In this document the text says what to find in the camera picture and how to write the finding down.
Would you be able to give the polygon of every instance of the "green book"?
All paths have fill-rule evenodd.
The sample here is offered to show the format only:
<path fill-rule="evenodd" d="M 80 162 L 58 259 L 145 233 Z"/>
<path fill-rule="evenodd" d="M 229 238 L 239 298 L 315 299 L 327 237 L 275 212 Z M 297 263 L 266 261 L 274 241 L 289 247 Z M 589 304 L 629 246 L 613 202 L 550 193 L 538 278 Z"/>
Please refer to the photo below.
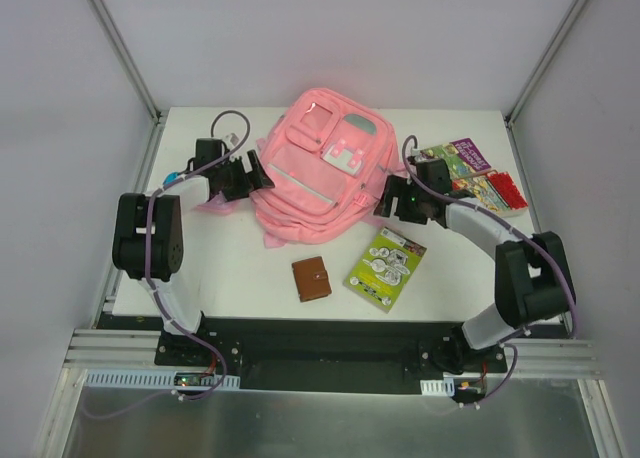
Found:
<path fill-rule="evenodd" d="M 344 284 L 389 312 L 425 251 L 424 246 L 385 227 L 371 242 Z"/>

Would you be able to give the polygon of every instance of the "metal frame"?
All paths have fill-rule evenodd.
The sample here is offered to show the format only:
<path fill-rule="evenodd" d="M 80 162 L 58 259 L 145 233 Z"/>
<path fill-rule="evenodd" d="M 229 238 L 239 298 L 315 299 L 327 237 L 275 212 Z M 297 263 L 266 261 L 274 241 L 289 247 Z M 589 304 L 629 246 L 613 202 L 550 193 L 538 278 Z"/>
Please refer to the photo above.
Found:
<path fill-rule="evenodd" d="M 512 126 L 589 1 L 573 1 L 534 71 L 528 78 L 511 112 L 508 113 L 505 119 L 516 163 L 523 177 L 524 191 L 532 205 L 534 200 L 532 199 L 526 172 L 522 167 L 519 152 L 511 133 Z M 141 102 L 155 123 L 144 156 L 138 167 L 134 189 L 142 191 L 146 187 L 150 175 L 167 112 L 160 111 L 157 108 L 104 1 L 88 0 L 88 2 L 120 61 L 123 71 L 131 81 Z M 534 225 L 536 229 L 539 229 L 535 206 L 532 206 L 531 209 Z M 97 325 L 103 310 L 105 313 L 111 311 L 113 303 L 109 298 L 115 294 L 119 278 L 120 273 L 111 267 L 106 276 L 104 286 L 101 287 L 102 301 L 97 310 L 94 327 Z M 178 369 L 176 367 L 157 367 L 153 364 L 158 337 L 159 332 L 157 331 L 76 330 L 71 339 L 38 442 L 37 456 L 62 456 L 88 370 L 92 368 L 124 368 L 127 370 Z M 592 343 L 584 340 L 566 341 L 553 339 L 514 340 L 514 343 L 518 345 L 520 352 L 518 367 L 514 376 L 522 379 L 568 378 L 578 380 L 598 452 L 601 456 L 626 456 L 615 417 L 611 412 L 606 386 L 602 381 L 604 375 L 602 363 L 595 356 Z M 190 370 L 188 367 L 180 367 L 179 369 L 182 371 Z"/>

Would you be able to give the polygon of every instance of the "gray wall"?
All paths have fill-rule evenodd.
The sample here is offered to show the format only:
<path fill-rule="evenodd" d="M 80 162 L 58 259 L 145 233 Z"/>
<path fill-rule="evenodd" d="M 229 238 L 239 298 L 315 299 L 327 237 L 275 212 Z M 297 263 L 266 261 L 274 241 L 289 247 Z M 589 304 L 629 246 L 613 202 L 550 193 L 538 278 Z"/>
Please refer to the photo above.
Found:
<path fill-rule="evenodd" d="M 30 456 L 150 121 L 86 0 L 0 0 L 0 456 Z"/>
<path fill-rule="evenodd" d="M 640 456 L 640 8 L 593 0 L 516 123 L 543 228 L 561 233 L 582 323 Z"/>
<path fill-rule="evenodd" d="M 105 0 L 162 108 L 513 105 L 572 0 Z"/>

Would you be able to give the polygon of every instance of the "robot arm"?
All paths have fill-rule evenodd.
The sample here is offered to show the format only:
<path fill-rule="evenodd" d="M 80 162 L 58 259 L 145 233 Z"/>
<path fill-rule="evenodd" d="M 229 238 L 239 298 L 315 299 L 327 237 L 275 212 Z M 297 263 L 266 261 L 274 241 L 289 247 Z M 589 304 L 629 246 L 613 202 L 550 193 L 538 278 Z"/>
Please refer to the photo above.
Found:
<path fill-rule="evenodd" d="M 523 327 L 568 311 L 564 291 L 551 267 L 511 230 L 474 210 L 481 202 L 466 191 L 453 191 L 449 170 L 442 159 L 416 164 L 416 174 L 427 187 L 455 198 L 445 202 L 422 190 L 416 183 L 398 176 L 387 179 L 384 194 L 374 214 L 390 216 L 394 198 L 395 215 L 401 221 L 426 224 L 436 221 L 482 249 L 496 264 L 494 303 L 475 317 L 451 330 L 450 336 L 429 354 L 436 366 L 461 373 L 468 361 L 492 348 Z M 460 201 L 473 207 L 463 206 Z M 560 238 L 552 232 L 531 239 L 559 265 L 573 293 L 569 267 Z M 531 276 L 530 269 L 540 270 Z"/>
<path fill-rule="evenodd" d="M 190 160 L 194 168 L 213 162 L 228 152 L 219 139 L 196 141 L 196 156 Z M 207 203 L 219 193 L 227 201 L 246 198 L 254 190 L 273 188 L 273 182 L 264 172 L 255 151 L 248 152 L 252 170 L 245 173 L 242 158 L 225 160 L 217 166 L 172 186 L 155 200 L 151 238 L 151 281 L 159 290 L 162 305 L 174 322 L 195 333 L 202 313 L 197 296 L 189 292 L 183 269 L 182 216 L 199 205 Z M 144 258 L 146 217 L 149 196 L 125 193 L 118 202 L 112 258 L 116 268 L 127 272 L 149 294 L 152 290 L 145 280 Z M 181 335 L 163 316 L 166 332 Z"/>

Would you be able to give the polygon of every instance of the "blue object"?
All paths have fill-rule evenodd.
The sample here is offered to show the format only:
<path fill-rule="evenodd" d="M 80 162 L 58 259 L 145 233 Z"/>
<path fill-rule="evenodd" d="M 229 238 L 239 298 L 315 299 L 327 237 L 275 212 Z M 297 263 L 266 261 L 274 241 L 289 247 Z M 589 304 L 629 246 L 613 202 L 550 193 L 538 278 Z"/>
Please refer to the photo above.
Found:
<path fill-rule="evenodd" d="M 167 177 L 164 179 L 164 181 L 162 182 L 162 185 L 168 185 L 169 183 L 171 183 L 172 181 L 174 181 L 176 178 L 178 178 L 180 176 L 180 173 L 178 173 L 177 171 L 174 171 L 173 173 L 169 173 L 167 175 Z"/>

